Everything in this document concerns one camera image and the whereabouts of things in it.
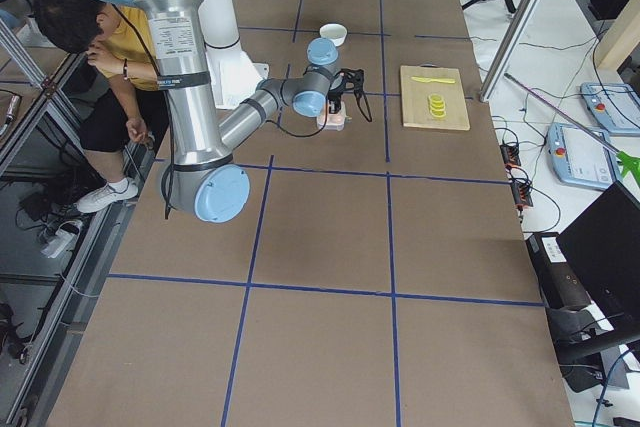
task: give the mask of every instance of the hair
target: hair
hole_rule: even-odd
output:
[[[52,44],[77,54],[102,34],[96,16],[104,5],[99,0],[35,0],[33,13],[40,32]]]

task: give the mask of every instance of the leg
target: leg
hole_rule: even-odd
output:
[[[140,114],[153,133],[153,150],[158,153],[162,139],[169,125],[168,106],[164,92],[137,90],[136,97]]]
[[[122,151],[99,152],[96,150],[85,150],[84,155],[87,157],[91,167],[96,169],[107,182],[120,182],[124,179],[124,159],[122,157]]]
[[[91,115],[80,128],[80,144],[91,166],[107,181],[100,189],[82,197],[76,203],[80,212],[102,210],[118,200],[137,195],[138,187],[124,175],[122,148],[128,141],[127,116],[109,90],[100,97]]]

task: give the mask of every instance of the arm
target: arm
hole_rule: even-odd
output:
[[[109,77],[109,86],[127,115],[127,132],[129,133],[129,138],[136,143],[148,142],[149,131],[142,119],[142,115],[140,115],[140,109],[138,108],[138,101],[136,99],[136,89],[133,84],[125,80],[120,74]]]
[[[87,50],[87,63],[100,70],[113,74],[122,74],[124,71],[124,59],[118,59],[100,42],[93,42]],[[134,62],[127,60],[128,77],[144,80],[156,80],[157,75],[153,65],[147,62]]]

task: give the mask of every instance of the wooden cutting board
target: wooden cutting board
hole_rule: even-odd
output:
[[[417,82],[411,77],[449,78],[453,84]],[[460,72],[443,67],[400,66],[402,93],[402,125],[420,129],[469,130],[467,103],[464,99]],[[436,118],[429,112],[429,95],[440,94],[445,101],[446,116]]]

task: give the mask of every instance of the white table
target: white table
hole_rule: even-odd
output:
[[[484,78],[511,18],[504,0],[478,2],[465,9],[464,14],[469,35],[474,43],[478,67]],[[520,43],[510,59],[507,71],[530,88],[544,89],[561,97],[577,94],[583,82],[598,81],[590,55],[595,44],[595,34],[575,0],[541,0]],[[522,45],[523,43],[557,48],[582,43],[584,45],[555,50]],[[604,83],[621,82],[616,72],[600,71],[599,75]],[[578,122],[596,126],[595,120],[587,112],[579,96],[558,100],[544,93],[541,95]],[[523,121],[522,109],[526,96],[526,92],[520,87],[502,79],[489,99],[492,115],[495,116],[494,125],[497,128],[506,127],[512,130],[521,143],[533,142],[540,145],[542,137]],[[566,122],[549,107],[532,98],[527,102],[526,120],[542,134],[547,132],[551,122]],[[507,142],[514,140],[510,132],[496,130],[496,134],[498,140],[502,140],[503,135]],[[638,138],[612,137],[612,143],[630,155],[640,156]],[[562,184],[552,170],[548,146],[544,147],[540,155],[540,148],[532,144],[523,143],[520,149],[522,168],[533,177],[534,187],[552,197],[560,207],[561,218],[553,230],[562,232],[600,192]],[[631,176],[627,176],[623,183],[640,197],[640,189]],[[534,207],[524,211],[522,229],[525,233],[548,229],[558,217],[557,207],[540,193],[534,191],[532,200]],[[595,318],[600,318],[598,315],[595,309]],[[638,369],[637,362],[631,359],[631,355],[628,355],[626,360],[631,368]],[[640,419],[640,374],[629,374],[628,379],[630,390],[616,390],[611,387],[607,390],[605,398],[614,405],[600,410],[598,423],[612,425],[612,418],[618,416]],[[601,388],[594,387],[579,394],[572,392],[568,387],[566,390],[574,419],[590,422]]]

